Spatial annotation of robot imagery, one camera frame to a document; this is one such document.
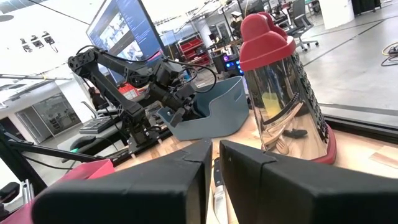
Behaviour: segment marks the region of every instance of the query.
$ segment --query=keyboard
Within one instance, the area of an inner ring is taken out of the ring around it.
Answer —
[[[109,116],[95,118],[92,121],[90,121],[88,124],[84,125],[84,127],[80,128],[79,133],[99,134],[117,122],[118,122],[117,118],[114,118],[114,121],[112,121],[112,118]]]

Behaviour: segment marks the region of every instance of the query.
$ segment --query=pink fabric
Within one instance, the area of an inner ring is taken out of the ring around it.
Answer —
[[[57,182],[68,180],[87,180],[95,179],[114,173],[112,162],[107,159],[103,161],[89,162],[81,164],[64,175]],[[33,224],[31,218],[32,205],[34,201],[24,205],[10,217],[1,222],[1,224]]]

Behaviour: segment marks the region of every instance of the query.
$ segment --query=red lid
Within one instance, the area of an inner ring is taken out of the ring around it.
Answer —
[[[266,12],[244,18],[241,32],[243,45],[239,62],[244,72],[286,58],[296,48],[294,38],[276,27]]]

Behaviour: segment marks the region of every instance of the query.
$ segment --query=computer screen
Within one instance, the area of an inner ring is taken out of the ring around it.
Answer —
[[[91,42],[109,53],[129,60],[144,60],[156,51],[164,51],[163,43],[141,0],[106,0],[87,29]],[[147,63],[155,64],[160,53]],[[109,71],[117,84],[121,74]]]

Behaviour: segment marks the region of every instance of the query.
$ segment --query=workbench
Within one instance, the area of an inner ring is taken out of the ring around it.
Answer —
[[[361,172],[367,172],[375,175],[383,175],[387,177],[398,178],[398,169],[390,166],[386,166],[383,161],[376,161],[374,156],[386,149],[396,149],[396,145],[388,144],[385,142],[380,142],[377,140],[355,136],[353,134],[343,133],[340,131],[334,131],[337,141],[337,158],[335,166],[344,167],[347,169],[358,170]],[[250,111],[249,117],[241,127],[241,129],[223,138],[214,138],[213,140],[213,160],[220,156],[219,145],[220,140],[227,139],[230,141],[245,144],[247,146],[261,148],[261,140],[259,137],[259,132],[256,126],[255,117]],[[141,164],[143,162],[156,159],[161,156],[170,154],[171,152],[180,150],[185,146],[189,146],[195,141],[179,141],[174,136],[171,136],[163,141],[162,144],[158,144],[152,147],[146,152],[139,154],[137,157],[133,156],[132,159],[124,162],[123,164],[117,166],[116,171],[127,169],[129,167]],[[211,178],[211,191],[215,192],[215,185],[213,178]],[[229,224],[238,223],[235,212],[233,210],[232,203],[227,194],[227,207],[228,207],[228,222]],[[213,207],[208,208],[208,221],[209,224],[219,224],[215,214],[213,212]]]

